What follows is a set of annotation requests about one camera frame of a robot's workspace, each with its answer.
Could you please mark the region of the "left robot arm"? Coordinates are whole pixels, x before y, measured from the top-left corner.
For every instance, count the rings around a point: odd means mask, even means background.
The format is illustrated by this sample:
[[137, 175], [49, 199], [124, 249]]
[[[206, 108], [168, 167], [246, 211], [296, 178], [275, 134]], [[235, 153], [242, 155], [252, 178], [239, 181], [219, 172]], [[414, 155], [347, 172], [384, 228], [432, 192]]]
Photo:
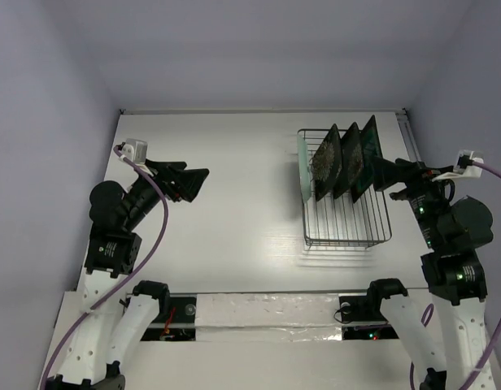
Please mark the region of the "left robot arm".
[[142, 239], [136, 227], [157, 204], [191, 202], [209, 175], [185, 162], [137, 161], [120, 156], [137, 179], [124, 189], [113, 180], [96, 185], [90, 196], [92, 227], [83, 270], [81, 312], [55, 347], [42, 374], [42, 389], [123, 389], [125, 371], [143, 334], [170, 311], [166, 284], [143, 280], [127, 301], [126, 284], [155, 254], [169, 212], [148, 254], [137, 258]]

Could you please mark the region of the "light green plate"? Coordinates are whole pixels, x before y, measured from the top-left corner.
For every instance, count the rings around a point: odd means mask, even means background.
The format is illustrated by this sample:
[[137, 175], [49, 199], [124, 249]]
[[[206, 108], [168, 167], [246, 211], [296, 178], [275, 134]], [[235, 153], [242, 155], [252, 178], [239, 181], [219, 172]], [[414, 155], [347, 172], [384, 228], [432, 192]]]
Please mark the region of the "light green plate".
[[307, 142], [301, 135], [297, 135], [297, 147], [300, 189], [303, 202], [306, 203], [311, 198], [311, 176]]

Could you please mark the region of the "black floral square plate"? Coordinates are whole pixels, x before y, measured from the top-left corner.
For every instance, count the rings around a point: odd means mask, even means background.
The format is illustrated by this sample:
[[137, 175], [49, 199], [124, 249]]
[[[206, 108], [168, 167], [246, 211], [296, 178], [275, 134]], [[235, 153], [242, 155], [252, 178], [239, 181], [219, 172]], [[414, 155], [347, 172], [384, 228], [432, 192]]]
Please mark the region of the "black floral square plate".
[[311, 171], [316, 201], [320, 201], [336, 184], [342, 170], [342, 146], [334, 123], [312, 158]]

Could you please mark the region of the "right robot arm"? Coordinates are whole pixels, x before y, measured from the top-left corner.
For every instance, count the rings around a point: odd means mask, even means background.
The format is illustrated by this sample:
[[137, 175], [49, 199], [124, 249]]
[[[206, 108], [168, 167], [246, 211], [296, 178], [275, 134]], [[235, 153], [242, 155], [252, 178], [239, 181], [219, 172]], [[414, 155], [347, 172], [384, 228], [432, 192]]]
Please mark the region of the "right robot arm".
[[437, 346], [408, 291], [398, 279], [373, 281], [364, 299], [366, 312], [387, 319], [409, 355], [421, 389], [493, 389], [484, 314], [487, 287], [476, 250], [493, 240], [492, 214], [480, 201], [464, 197], [457, 202], [456, 179], [478, 177], [471, 159], [459, 166], [431, 168], [401, 158], [372, 159], [373, 187], [406, 201], [429, 249], [421, 268], [442, 330]]

